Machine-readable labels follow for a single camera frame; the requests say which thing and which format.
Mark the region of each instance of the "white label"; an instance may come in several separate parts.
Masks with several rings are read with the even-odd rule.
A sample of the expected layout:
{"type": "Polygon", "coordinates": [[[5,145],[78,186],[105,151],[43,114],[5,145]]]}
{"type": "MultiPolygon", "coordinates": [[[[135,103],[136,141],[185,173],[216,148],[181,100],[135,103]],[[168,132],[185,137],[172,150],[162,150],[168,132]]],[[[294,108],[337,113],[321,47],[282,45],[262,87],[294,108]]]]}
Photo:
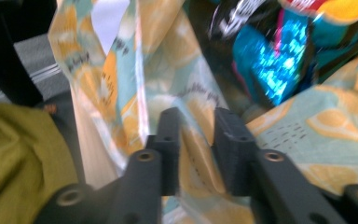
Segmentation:
{"type": "Polygon", "coordinates": [[[129,0],[99,0],[91,11],[91,22],[107,55],[112,47],[129,0]]]}
{"type": "Polygon", "coordinates": [[[235,34],[249,20],[254,12],[266,0],[240,0],[237,6],[229,13],[229,22],[221,21],[219,24],[224,37],[235,34]]]}

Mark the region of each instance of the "shopping bag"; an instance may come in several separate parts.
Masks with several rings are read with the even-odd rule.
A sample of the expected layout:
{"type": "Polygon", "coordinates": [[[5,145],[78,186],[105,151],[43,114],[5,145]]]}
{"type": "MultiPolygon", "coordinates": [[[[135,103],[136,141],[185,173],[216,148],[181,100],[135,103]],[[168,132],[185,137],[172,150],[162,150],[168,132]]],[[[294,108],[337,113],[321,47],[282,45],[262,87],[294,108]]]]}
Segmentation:
{"type": "MultiPolygon", "coordinates": [[[[213,111],[227,104],[181,9],[183,2],[130,1],[105,54],[90,16],[98,1],[66,0],[49,40],[118,175],[130,154],[156,133],[159,113],[179,108],[181,191],[164,198],[164,223],[252,223],[249,198],[226,194],[213,160],[213,111]]],[[[328,85],[304,91],[248,124],[260,147],[286,152],[312,183],[336,193],[358,183],[354,63],[328,85]]]]}

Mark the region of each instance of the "olive green fabric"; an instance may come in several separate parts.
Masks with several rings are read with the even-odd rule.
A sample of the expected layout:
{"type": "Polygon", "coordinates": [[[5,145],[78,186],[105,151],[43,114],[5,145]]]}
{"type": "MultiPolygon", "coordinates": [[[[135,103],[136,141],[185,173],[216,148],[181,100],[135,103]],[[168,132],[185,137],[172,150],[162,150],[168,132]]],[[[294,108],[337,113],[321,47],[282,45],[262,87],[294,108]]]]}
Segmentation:
{"type": "Polygon", "coordinates": [[[77,182],[62,136],[49,114],[0,105],[0,223],[33,223],[52,194],[77,182]]]}

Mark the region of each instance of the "black bracket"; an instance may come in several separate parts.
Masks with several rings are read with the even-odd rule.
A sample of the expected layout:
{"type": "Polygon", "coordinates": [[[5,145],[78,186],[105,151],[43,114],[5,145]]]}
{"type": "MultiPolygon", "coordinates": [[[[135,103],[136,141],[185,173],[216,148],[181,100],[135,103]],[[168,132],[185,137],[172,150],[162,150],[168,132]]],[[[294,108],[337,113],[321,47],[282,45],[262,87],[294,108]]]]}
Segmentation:
{"type": "MultiPolygon", "coordinates": [[[[242,120],[215,110],[212,151],[227,192],[250,196],[256,223],[358,223],[358,185],[342,196],[310,184],[290,158],[260,150],[242,120]]],[[[179,192],[179,111],[162,112],[157,135],[133,153],[125,174],[99,190],[70,185],[42,209],[37,224],[161,223],[161,196],[179,192]]]]}
{"type": "Polygon", "coordinates": [[[59,190],[35,223],[160,223],[161,196],[179,191],[179,121],[177,108],[162,112],[158,134],[131,155],[121,178],[96,191],[87,185],[59,190]]]}

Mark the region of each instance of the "snack bag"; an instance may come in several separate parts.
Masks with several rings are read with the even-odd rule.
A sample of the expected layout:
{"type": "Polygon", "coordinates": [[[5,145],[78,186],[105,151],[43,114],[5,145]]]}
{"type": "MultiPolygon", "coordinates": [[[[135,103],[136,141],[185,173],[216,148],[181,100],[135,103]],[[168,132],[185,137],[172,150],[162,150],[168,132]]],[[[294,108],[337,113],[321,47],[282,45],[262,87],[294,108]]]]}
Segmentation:
{"type": "Polygon", "coordinates": [[[235,38],[234,74],[254,102],[269,108],[322,83],[358,55],[358,1],[222,1],[209,30],[211,41],[228,48],[235,38]],[[288,45],[292,52],[280,54],[288,45]]]}

